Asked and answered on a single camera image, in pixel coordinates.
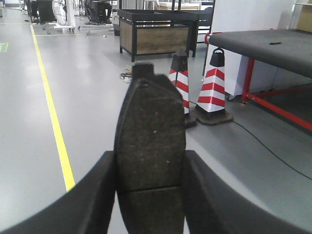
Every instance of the yellow floor line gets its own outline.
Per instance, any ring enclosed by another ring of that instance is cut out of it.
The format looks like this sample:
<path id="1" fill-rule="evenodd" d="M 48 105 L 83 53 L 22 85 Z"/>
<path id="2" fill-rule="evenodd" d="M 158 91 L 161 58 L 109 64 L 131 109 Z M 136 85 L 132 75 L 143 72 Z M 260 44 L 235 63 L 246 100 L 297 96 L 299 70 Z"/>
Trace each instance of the yellow floor line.
<path id="1" fill-rule="evenodd" d="M 59 125 L 59 119 L 58 119 L 57 112 L 55 110 L 54 103 L 53 103 L 50 85 L 48 82 L 47 75 L 45 73 L 44 65 L 43 65 L 42 58 L 41 58 L 41 53 L 40 53 L 40 50 L 38 47 L 36 35 L 35 35 L 34 28 L 32 25 L 30 25 L 30 29 L 31 29 L 31 33 L 33 35 L 33 40 L 34 40 L 34 45 L 35 45 L 36 54 L 37 54 L 37 58 L 38 58 L 39 68 L 41 71 L 41 77 L 42 77 L 42 81 L 43 81 L 44 91 L 45 91 L 46 99 L 48 102 L 48 107 L 49 107 L 50 117 L 51 117 L 51 121 L 52 121 L 55 141 L 56 141 L 57 148 L 58 148 L 59 160 L 60 160 L 60 164 L 61 164 L 62 171 L 63 171 L 63 177 L 64 177 L 64 181 L 65 181 L 66 191 L 69 191 L 69 190 L 71 190 L 71 188 L 73 188 L 75 186 L 73 171 L 72 171 L 72 167 L 70 165 L 70 161 L 69 161 L 69 158 L 67 155 L 66 146 L 65 146 L 62 131 L 61 131 L 61 128 Z"/>

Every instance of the cone base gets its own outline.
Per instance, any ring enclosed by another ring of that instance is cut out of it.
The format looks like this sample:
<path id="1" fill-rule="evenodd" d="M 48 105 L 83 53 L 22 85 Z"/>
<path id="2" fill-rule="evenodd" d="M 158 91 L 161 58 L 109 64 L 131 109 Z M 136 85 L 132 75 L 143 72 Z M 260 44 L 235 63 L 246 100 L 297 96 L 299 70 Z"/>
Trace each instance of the cone base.
<path id="1" fill-rule="evenodd" d="M 184 115 L 184 124 L 185 128 L 192 128 L 195 127 L 197 124 L 196 116 L 194 116 L 192 113 L 187 113 Z"/>
<path id="2" fill-rule="evenodd" d="M 222 116 L 207 118 L 201 112 L 196 110 L 195 107 L 191 108 L 190 110 L 196 116 L 197 121 L 204 125 L 215 126 L 233 121 L 233 115 L 227 111 L 225 111 L 225 114 Z"/>

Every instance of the cardboard box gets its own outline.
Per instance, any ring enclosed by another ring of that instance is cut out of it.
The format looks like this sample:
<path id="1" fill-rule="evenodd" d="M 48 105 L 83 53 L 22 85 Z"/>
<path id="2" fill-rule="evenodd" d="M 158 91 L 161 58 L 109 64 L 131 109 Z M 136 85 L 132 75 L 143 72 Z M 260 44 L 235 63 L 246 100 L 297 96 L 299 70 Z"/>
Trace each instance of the cardboard box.
<path id="1" fill-rule="evenodd" d="M 312 5 L 302 6 L 297 29 L 312 33 Z"/>

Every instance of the green floor marking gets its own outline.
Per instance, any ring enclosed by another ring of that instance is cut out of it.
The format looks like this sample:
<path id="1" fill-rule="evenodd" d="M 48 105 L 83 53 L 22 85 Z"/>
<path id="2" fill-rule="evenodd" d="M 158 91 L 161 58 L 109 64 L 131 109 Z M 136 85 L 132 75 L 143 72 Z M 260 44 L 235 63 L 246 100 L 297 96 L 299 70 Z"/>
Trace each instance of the green floor marking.
<path id="1" fill-rule="evenodd" d="M 6 52 L 7 48 L 8 48 L 8 43 L 0 42 L 0 52 Z"/>

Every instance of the black metal frame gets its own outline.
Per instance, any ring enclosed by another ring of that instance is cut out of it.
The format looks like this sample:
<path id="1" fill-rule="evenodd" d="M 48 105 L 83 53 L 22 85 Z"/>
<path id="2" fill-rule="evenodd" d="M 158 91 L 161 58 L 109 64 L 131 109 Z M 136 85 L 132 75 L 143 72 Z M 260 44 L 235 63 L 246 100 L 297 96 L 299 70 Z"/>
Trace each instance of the black metal frame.
<path id="1" fill-rule="evenodd" d="M 196 43 L 192 43 L 192 33 L 197 26 L 198 16 L 193 13 L 185 11 L 166 11 L 166 10 L 118 10 L 119 22 L 125 22 L 132 26 L 132 52 L 120 45 L 119 51 L 122 53 L 122 50 L 127 51 L 131 54 L 131 62 L 135 61 L 135 56 L 145 56 L 145 55 L 160 55 L 160 54 L 173 54 L 175 51 L 168 52 L 158 52 L 158 53 L 146 53 L 146 54 L 137 54 L 137 30 L 140 28 L 140 25 L 167 25 L 169 24 L 170 28 L 178 27 L 187 27 L 187 44 L 186 44 L 186 53 L 189 55 L 189 51 L 193 51 L 193 57 L 195 56 Z M 155 28 L 164 28 L 162 27 L 144 27 L 144 29 L 155 29 Z"/>

